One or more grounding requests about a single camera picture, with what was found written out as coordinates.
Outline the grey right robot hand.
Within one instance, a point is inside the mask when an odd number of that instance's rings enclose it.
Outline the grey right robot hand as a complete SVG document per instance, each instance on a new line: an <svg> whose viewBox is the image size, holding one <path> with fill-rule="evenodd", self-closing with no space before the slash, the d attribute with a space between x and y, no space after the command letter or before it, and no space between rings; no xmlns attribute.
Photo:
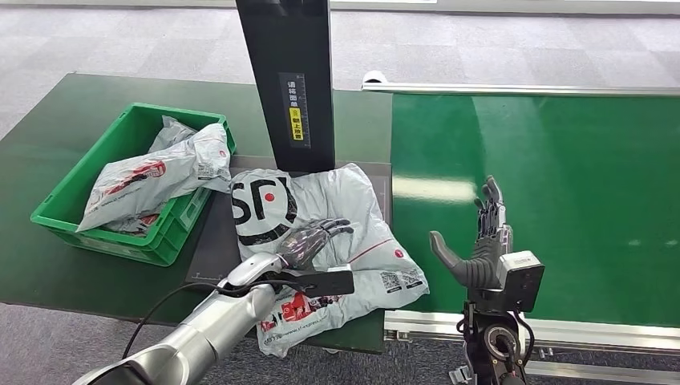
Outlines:
<svg viewBox="0 0 680 385"><path fill-rule="evenodd" d="M489 176L481 186L483 198L477 197L477 234L472 254L459 257L447 247L438 231L429 232L432 253L447 267L453 278L468 289L499 289L496 276L500 257L512 252L513 231L506 221L503 193L496 179Z"/></svg>

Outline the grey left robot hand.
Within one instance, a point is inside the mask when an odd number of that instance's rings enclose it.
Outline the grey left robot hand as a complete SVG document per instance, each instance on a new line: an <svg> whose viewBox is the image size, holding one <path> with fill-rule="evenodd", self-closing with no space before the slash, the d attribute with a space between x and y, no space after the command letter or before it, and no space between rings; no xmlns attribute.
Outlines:
<svg viewBox="0 0 680 385"><path fill-rule="evenodd" d="M293 229L279 244L276 254L292 270L311 270L314 257L341 233L353 233L350 221L345 218L327 218L312 221Z"/></svg>

